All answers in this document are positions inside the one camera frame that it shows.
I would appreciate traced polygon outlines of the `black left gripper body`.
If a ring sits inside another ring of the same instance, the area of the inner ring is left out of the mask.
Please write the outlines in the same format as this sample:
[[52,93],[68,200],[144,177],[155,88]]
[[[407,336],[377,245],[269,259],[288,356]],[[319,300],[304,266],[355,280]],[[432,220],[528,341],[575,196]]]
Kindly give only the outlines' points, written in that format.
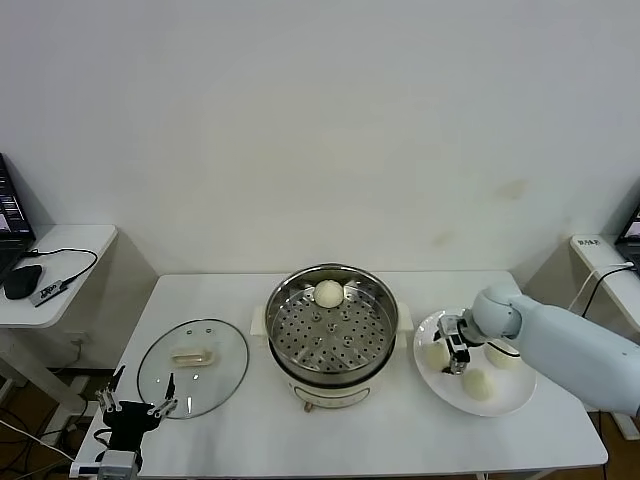
[[103,414],[103,423],[111,430],[110,450],[139,450],[144,435],[159,426],[160,417],[151,404],[123,401],[119,410]]

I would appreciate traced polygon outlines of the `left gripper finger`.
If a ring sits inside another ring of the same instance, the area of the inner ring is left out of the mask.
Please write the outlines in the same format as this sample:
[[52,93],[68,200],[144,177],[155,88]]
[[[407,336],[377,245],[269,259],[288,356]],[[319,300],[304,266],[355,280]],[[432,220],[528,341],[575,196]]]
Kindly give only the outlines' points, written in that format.
[[175,389],[174,373],[171,373],[165,391],[164,401],[158,406],[152,407],[147,414],[155,418],[165,418],[172,413],[178,403],[178,400],[175,398]]
[[101,411],[116,411],[118,409],[118,403],[114,398],[114,394],[124,370],[125,366],[120,366],[112,375],[109,382],[102,389],[95,392]]

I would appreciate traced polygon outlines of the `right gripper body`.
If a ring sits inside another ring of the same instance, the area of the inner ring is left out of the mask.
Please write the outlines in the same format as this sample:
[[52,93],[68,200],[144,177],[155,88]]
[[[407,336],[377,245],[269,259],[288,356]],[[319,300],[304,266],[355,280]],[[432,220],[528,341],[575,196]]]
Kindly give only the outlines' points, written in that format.
[[470,313],[442,314],[437,320],[437,328],[442,327],[446,337],[442,341],[452,355],[458,351],[468,351],[474,343],[468,333],[472,316]]

